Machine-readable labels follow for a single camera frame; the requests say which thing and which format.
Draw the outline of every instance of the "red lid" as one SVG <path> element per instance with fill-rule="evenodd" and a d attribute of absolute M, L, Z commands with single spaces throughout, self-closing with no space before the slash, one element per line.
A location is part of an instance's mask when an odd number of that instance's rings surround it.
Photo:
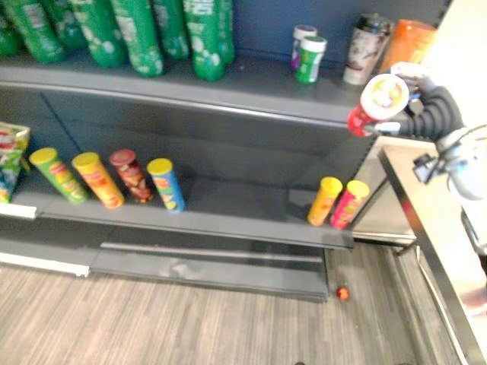
<path fill-rule="evenodd" d="M 114 166 L 128 165 L 135 159 L 135 152 L 132 150 L 118 150 L 110 155 L 110 163 Z"/>

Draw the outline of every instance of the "gray floor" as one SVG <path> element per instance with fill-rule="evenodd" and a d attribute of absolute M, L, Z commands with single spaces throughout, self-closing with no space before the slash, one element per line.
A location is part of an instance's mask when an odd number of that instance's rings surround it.
<path fill-rule="evenodd" d="M 327 261 L 349 302 L 3 265 L 0 364 L 457 363 L 412 252 L 363 245 Z"/>

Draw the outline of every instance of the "orange container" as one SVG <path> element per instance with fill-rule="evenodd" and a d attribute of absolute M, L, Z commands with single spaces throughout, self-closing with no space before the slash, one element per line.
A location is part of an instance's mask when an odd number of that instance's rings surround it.
<path fill-rule="evenodd" d="M 100 156 L 94 152 L 85 152 L 76 156 L 72 165 L 106 208 L 118 208 L 123 204 L 125 199 L 105 170 Z"/>
<path fill-rule="evenodd" d="M 342 189 L 343 185 L 337 178 L 330 176 L 323 177 L 320 182 L 320 190 L 318 190 L 310 213 L 307 215 L 307 221 L 314 226 L 323 225 L 336 197 Z"/>
<path fill-rule="evenodd" d="M 397 62 L 420 63 L 434 43 L 436 29 L 420 21 L 401 19 L 396 25 L 380 72 Z"/>

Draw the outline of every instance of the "bottle cap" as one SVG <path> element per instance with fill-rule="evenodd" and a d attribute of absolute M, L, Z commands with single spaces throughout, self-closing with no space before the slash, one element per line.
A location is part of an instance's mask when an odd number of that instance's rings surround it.
<path fill-rule="evenodd" d="M 296 40 L 302 40 L 306 36 L 316 36 L 318 34 L 318 29 L 310 25 L 297 25 L 294 27 L 293 37 Z"/>
<path fill-rule="evenodd" d="M 94 152 L 84 152 L 73 158 L 72 165 L 76 170 L 82 171 L 91 168 L 98 162 L 100 162 L 100 156 Z"/>
<path fill-rule="evenodd" d="M 110 155 L 110 163 L 114 166 L 128 165 L 135 160 L 135 152 L 132 150 L 118 150 Z"/>
<path fill-rule="evenodd" d="M 301 40 L 301 48 L 310 52 L 322 53 L 326 49 L 326 40 L 321 36 L 306 36 Z"/>
<path fill-rule="evenodd" d="M 374 34 L 388 36 L 393 29 L 393 22 L 379 14 L 362 14 L 357 22 L 357 28 Z"/>
<path fill-rule="evenodd" d="M 357 198 L 365 198 L 370 194 L 371 190 L 365 182 L 360 180 L 352 180 L 347 184 L 347 190 Z"/>
<path fill-rule="evenodd" d="M 173 169 L 173 163 L 167 158 L 156 158 L 147 165 L 147 171 L 151 175 L 164 175 Z"/>
<path fill-rule="evenodd" d="M 329 194 L 338 195 L 343 189 L 343 184 L 337 178 L 327 176 L 321 179 L 320 187 Z"/>
<path fill-rule="evenodd" d="M 58 155 L 58 151 L 55 148 L 46 147 L 35 151 L 29 157 L 29 161 L 33 165 L 42 165 L 43 163 L 54 160 Z"/>

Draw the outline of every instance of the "green soda bottle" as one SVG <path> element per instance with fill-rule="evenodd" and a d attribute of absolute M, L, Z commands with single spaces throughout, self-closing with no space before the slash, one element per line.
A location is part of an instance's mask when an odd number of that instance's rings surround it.
<path fill-rule="evenodd" d="M 193 68 L 196 76 L 207 81 L 219 80 L 224 74 L 218 38 L 219 3 L 220 0 L 184 0 Z"/>
<path fill-rule="evenodd" d="M 5 16 L 0 4 L 0 56 L 16 55 L 22 48 L 22 39 Z"/>
<path fill-rule="evenodd" d="M 318 79 L 320 62 L 325 54 L 326 40 L 321 36 L 306 36 L 301 40 L 299 68 L 296 78 L 302 84 L 312 84 Z"/>
<path fill-rule="evenodd" d="M 162 74 L 163 58 L 149 0 L 112 0 L 112 5 L 133 68 L 148 77 Z"/>
<path fill-rule="evenodd" d="M 38 0 L 4 0 L 4 5 L 30 54 L 38 62 L 57 62 L 65 58 L 65 51 Z"/>
<path fill-rule="evenodd" d="M 153 0 L 154 12 L 162 33 L 162 48 L 173 59 L 189 57 L 189 42 L 182 0 Z"/>
<path fill-rule="evenodd" d="M 49 19 L 54 24 L 59 41 L 67 49 L 83 49 L 88 45 L 67 0 L 41 0 Z"/>
<path fill-rule="evenodd" d="M 234 5 L 232 0 L 220 0 L 219 12 L 218 35 L 220 37 L 221 59 L 226 65 L 230 65 L 235 58 Z"/>
<path fill-rule="evenodd" d="M 127 49 L 116 25 L 110 0 L 69 0 L 88 41 L 91 55 L 101 67 L 118 67 L 127 60 Z"/>

